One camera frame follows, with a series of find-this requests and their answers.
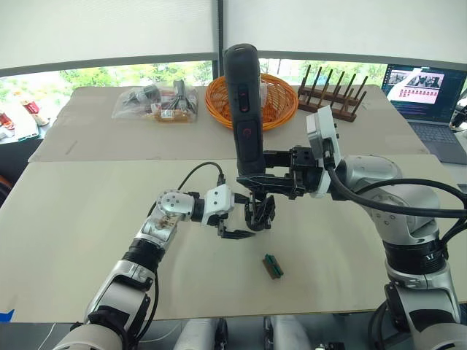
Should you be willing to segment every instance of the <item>woven basket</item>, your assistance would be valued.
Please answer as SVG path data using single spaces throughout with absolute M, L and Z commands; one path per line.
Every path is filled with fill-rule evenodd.
M 261 82 L 268 85 L 263 107 L 263 131 L 266 131 L 285 124 L 293 117 L 298 108 L 298 96 L 288 83 L 272 75 L 262 74 Z M 219 77 L 209 84 L 204 100 L 209 113 L 219 123 L 232 129 L 225 77 Z

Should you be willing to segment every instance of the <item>red object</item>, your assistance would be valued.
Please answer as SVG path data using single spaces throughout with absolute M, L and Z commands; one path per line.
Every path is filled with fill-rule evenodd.
M 30 114 L 37 114 L 39 113 L 39 107 L 36 105 L 36 102 L 32 101 L 28 104 L 23 105 L 24 108 L 30 113 Z
M 15 128 L 15 124 L 13 121 L 8 118 L 8 116 L 4 112 L 0 112 L 0 125 L 4 126 L 8 130 L 12 130 Z

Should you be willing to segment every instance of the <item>laptop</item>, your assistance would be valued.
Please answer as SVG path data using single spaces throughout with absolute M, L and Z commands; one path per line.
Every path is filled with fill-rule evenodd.
M 467 164 L 467 154 L 449 122 L 466 71 L 387 65 L 381 89 L 425 146 L 441 162 Z

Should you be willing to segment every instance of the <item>wooden rack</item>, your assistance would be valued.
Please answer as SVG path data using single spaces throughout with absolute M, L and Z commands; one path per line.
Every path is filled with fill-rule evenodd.
M 316 74 L 316 78 L 314 79 L 313 86 L 312 87 L 305 86 L 310 68 L 311 66 L 308 66 L 308 68 L 306 69 L 305 77 L 301 80 L 301 85 L 300 85 L 300 88 L 298 89 L 298 109 L 315 113 L 319 108 L 324 106 L 322 103 L 323 103 L 323 100 L 326 100 L 326 101 L 331 102 L 330 107 L 331 107 L 331 111 L 333 112 L 334 118 L 340 119 L 340 120 L 346 120 L 347 122 L 353 122 L 355 118 L 357 117 L 356 111 L 358 107 L 360 106 L 360 104 L 362 103 L 363 98 L 366 95 L 366 91 L 364 91 L 361 97 L 358 98 L 368 77 L 365 77 L 362 84 L 358 88 L 357 93 L 355 94 L 355 96 L 352 97 L 354 89 L 351 86 L 357 74 L 353 74 L 352 79 L 350 80 L 347 88 L 345 89 L 345 92 L 341 94 L 340 93 L 341 81 L 345 75 L 344 71 L 341 73 L 341 76 L 339 77 L 339 80 L 337 81 L 336 87 L 331 92 L 331 91 L 328 91 L 328 88 L 329 88 L 329 80 L 331 78 L 333 70 L 331 69 L 329 71 L 329 75 L 328 75 L 328 78 L 326 79 L 324 88 L 319 89 L 319 88 L 316 88 L 316 83 L 318 81 L 318 78 L 320 77 L 322 67 L 320 67 L 320 69 L 318 70 L 318 73 Z M 312 97 L 318 98 L 319 102 L 317 104 L 314 102 L 311 102 Z M 342 105 L 341 108 L 338 108 L 338 109 L 333 108 L 334 103 L 341 104 Z M 352 111 L 349 111 L 349 106 L 353 106 Z

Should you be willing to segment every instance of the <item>black handle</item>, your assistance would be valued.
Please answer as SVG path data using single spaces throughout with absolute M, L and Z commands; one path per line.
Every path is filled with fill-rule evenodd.
M 224 72 L 239 175 L 264 174 L 260 65 L 256 48 L 238 44 L 224 54 Z

